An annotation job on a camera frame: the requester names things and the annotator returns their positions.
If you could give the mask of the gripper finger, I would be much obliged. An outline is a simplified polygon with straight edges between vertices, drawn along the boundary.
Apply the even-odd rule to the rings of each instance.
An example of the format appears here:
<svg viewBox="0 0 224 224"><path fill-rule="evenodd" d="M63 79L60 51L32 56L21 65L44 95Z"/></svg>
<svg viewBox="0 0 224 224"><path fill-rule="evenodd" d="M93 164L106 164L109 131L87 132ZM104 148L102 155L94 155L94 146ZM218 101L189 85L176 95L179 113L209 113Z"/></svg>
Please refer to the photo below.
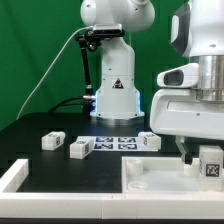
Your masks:
<svg viewBox="0 0 224 224"><path fill-rule="evenodd" d="M185 144L186 138L184 136L176 136L175 143L181 153L181 159L184 164L191 165L193 161L192 153Z"/></svg>

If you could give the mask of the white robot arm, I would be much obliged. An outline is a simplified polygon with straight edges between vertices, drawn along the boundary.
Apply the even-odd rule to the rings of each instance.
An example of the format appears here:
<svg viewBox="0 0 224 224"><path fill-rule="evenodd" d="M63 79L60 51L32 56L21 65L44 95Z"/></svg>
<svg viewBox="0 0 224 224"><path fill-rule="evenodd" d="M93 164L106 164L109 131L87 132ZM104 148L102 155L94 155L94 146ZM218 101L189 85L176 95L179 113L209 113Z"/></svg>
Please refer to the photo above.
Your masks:
<svg viewBox="0 0 224 224"><path fill-rule="evenodd" d="M94 120L110 125L142 117L134 86L135 53L122 36L147 29L155 18L150 0L83 0L80 14L90 28L87 45L102 49L101 86ZM172 17L171 45L190 59L157 76L150 127L176 137L184 161L186 137L224 140L224 0L189 0Z"/></svg>

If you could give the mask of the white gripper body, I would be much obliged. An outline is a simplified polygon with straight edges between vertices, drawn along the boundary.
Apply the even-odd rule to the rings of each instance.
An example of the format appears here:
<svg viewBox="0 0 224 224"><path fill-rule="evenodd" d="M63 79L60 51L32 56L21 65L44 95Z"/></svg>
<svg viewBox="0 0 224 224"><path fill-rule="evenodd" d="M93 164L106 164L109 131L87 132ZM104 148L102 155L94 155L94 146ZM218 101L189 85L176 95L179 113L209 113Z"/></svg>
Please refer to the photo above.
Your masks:
<svg viewBox="0 0 224 224"><path fill-rule="evenodd" d="M162 89L152 100L150 127L157 134L224 140L224 104L198 101L191 89Z"/></svg>

